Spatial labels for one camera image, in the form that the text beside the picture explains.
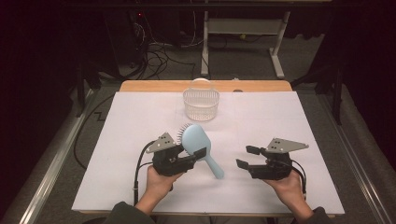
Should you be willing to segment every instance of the wooden table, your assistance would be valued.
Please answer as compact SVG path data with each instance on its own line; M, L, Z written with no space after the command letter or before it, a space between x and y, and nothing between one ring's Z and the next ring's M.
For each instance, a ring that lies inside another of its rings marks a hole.
M218 91L292 91L284 80L212 80ZM137 80L124 81L120 91L184 91L190 80ZM196 87L207 87L206 83L196 83Z

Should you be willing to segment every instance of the sleeve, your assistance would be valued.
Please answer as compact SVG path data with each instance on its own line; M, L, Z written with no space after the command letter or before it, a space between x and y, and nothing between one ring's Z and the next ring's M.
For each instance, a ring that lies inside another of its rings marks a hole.
M117 203L103 224L155 224L139 209L125 203Z
M326 215L324 208L318 207L314 215L306 221L307 224L332 224L332 220Z

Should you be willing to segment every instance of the hairbrush handle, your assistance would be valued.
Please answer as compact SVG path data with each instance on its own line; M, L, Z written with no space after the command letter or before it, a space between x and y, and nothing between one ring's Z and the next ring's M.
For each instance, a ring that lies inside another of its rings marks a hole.
M207 162L210 169L212 170L212 173L217 179L222 179L224 177L224 171L219 167L219 165L215 162L215 160L213 160L210 155L207 154L204 157L204 160Z

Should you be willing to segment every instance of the white paper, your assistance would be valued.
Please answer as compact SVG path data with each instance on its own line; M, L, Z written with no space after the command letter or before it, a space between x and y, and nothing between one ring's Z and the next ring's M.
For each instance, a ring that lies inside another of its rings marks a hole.
M210 121L190 120L181 92L118 92L108 113L72 209L110 211L121 201L134 202L134 171L143 147L186 123L199 123L211 140L211 156L224 170L218 180L205 161L195 163L157 205L157 213L285 214L290 211L262 181L236 166L235 159L264 164L264 156L246 153L246 146L267 147L278 137L309 148L290 157L307 174L307 201L328 214L344 214L343 206L321 157L296 92L221 92L218 114ZM145 154L142 163L153 154ZM139 197L146 188L147 168L139 172Z

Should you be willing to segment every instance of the human hand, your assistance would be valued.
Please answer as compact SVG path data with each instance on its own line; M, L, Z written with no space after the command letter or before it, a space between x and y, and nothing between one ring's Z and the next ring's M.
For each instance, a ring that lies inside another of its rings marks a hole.
M160 200L168 194L173 183L182 175L183 173L172 176L159 175L150 165L148 167L146 191L135 207L149 215Z
M292 170L288 177L280 180L263 181L275 190L279 200L289 208L299 223L305 223L314 215L305 201L300 175L297 172Z

